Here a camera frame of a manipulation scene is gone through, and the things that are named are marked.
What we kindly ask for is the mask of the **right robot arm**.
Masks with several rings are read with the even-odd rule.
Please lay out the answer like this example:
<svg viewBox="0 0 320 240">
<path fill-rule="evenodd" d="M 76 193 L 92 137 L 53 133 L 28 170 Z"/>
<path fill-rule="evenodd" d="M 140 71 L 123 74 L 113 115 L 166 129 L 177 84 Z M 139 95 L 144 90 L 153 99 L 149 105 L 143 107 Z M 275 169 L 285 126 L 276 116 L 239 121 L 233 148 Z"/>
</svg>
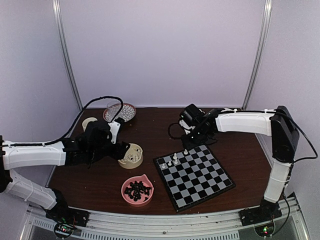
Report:
<svg viewBox="0 0 320 240">
<path fill-rule="evenodd" d="M 300 134 L 287 107 L 276 109 L 237 110 L 214 108 L 204 112 L 194 104 L 184 108 L 178 124 L 184 130 L 182 145 L 190 150 L 205 144 L 215 133 L 240 132 L 271 137 L 273 164 L 264 192 L 262 206 L 256 210 L 259 220 L 268 220 L 275 212 L 294 164 Z"/>
</svg>

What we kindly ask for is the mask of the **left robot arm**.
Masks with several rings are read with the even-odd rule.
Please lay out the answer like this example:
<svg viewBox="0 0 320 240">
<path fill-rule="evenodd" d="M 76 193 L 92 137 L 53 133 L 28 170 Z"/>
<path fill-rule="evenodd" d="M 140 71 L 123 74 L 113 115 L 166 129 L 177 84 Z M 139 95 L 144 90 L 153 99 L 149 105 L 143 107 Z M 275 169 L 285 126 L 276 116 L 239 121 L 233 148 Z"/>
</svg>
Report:
<svg viewBox="0 0 320 240">
<path fill-rule="evenodd" d="M 0 142 L 0 191 L 33 202 L 61 222 L 72 218 L 62 193 L 58 190 L 40 186 L 19 175 L 15 169 L 32 166 L 75 166 L 93 163 L 110 157 L 114 160 L 124 158 L 130 144 L 118 141 L 123 119 L 110 123 L 91 121 L 84 132 L 74 138 L 63 137 L 52 142 Z"/>
</svg>

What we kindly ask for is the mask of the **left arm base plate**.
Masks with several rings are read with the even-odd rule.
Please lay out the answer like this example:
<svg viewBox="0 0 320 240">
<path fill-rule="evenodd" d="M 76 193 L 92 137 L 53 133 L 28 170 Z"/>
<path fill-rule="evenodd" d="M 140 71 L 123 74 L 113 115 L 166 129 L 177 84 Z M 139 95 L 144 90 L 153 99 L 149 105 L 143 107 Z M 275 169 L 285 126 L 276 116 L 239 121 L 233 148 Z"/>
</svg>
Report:
<svg viewBox="0 0 320 240">
<path fill-rule="evenodd" d="M 70 225 L 72 227 L 86 227 L 90 213 L 85 210 L 70 208 L 68 206 L 54 206 L 52 209 L 44 209 L 46 217 L 56 223 Z"/>
</svg>

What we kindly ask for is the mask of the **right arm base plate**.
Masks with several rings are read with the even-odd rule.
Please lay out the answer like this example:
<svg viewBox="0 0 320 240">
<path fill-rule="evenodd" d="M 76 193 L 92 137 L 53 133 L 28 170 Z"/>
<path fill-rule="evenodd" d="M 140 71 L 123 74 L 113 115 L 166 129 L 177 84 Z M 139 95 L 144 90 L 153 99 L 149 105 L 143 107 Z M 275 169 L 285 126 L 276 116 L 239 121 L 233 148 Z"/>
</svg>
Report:
<svg viewBox="0 0 320 240">
<path fill-rule="evenodd" d="M 260 204 L 257 207 L 245 208 L 238 214 L 243 227 L 271 221 L 283 215 L 278 203 Z"/>
</svg>

